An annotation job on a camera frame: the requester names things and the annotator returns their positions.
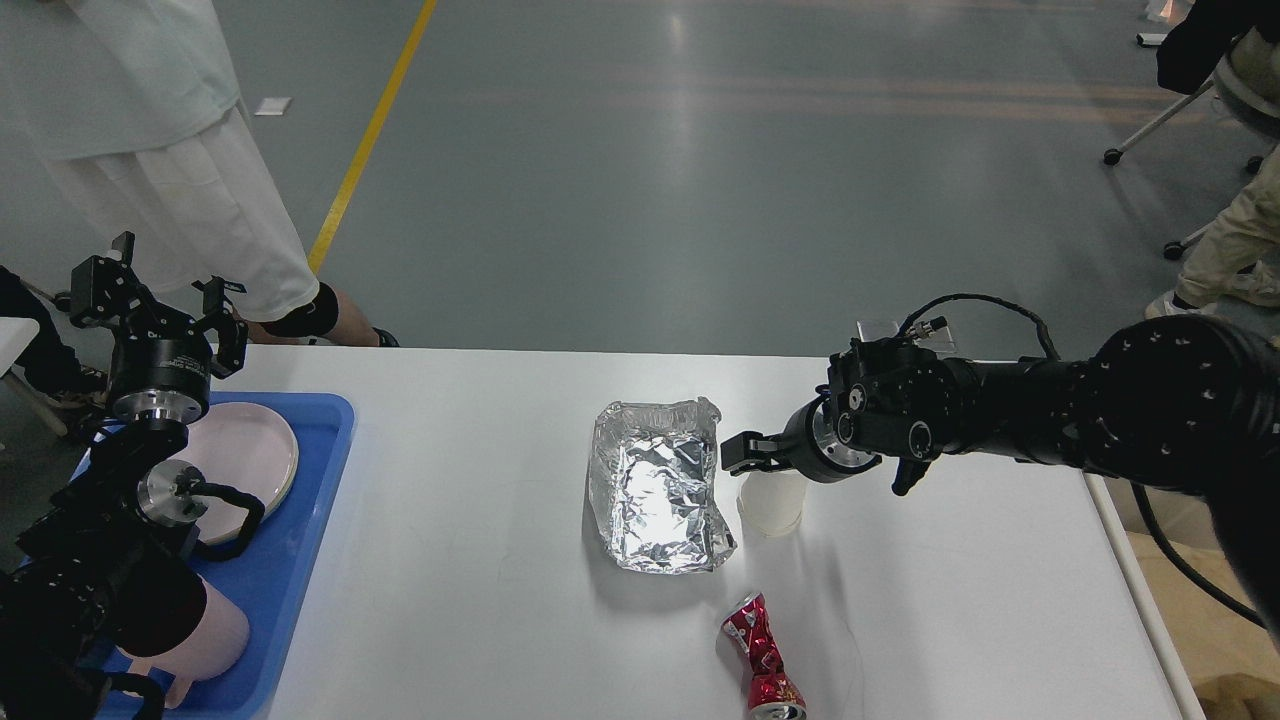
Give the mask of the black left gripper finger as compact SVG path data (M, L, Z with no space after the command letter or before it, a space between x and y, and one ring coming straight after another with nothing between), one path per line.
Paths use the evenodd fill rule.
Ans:
M201 340L206 340L210 331L216 336L218 346L212 351L210 372L215 378L225 379L244 365L248 327L236 315L227 297L227 282L221 277L211 275L192 286L201 292L204 314L193 322L191 332Z
M159 337L166 311L132 268L136 237L123 232L111 252L82 261L70 277L68 316L82 329L108 328L114 336Z

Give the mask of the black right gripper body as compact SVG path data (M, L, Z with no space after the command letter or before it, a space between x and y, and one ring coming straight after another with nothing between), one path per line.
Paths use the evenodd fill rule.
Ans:
M877 454L840 442L835 425L826 416L826 400L822 397L800 407L788 419L782 432L782 457L795 471L823 484L838 483L882 462Z

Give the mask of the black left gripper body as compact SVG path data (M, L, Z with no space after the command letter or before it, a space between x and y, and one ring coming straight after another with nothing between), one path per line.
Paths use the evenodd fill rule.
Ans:
M108 413L120 421L195 423L209 411L212 350L206 340L124 334L109 372Z

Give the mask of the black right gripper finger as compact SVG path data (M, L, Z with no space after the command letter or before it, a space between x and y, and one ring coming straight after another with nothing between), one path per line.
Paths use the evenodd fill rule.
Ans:
M719 443L719 466L730 475L741 475L788 470L791 461L781 445L781 436L745 430Z

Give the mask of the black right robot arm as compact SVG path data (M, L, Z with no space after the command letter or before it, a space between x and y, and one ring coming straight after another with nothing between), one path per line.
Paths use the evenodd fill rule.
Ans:
M1277 634L1279 355L1216 316L1157 316L1125 327L1085 361L1059 357L1036 318L1038 357L979 363L923 345L943 318L910 314L887 337L852 338L782 432L745 430L721 465L796 470L819 483L899 465L906 495L940 456L992 454L1199 498L1236 579L1245 618Z

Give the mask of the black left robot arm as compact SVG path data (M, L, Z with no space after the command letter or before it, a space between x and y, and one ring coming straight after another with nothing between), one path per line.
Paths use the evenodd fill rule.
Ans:
M92 719L114 692L141 700L138 719L160 719L188 687L168 689L145 659L178 648L214 612L216 592L189 565L244 552L264 503L173 462L189 427L210 409L212 378L244 364L246 324L224 282L200 284L204 315L161 304L133 270L134 236L110 258L79 264L70 320L115 337L108 418L90 464L18 538L26 564L3 575L3 715Z

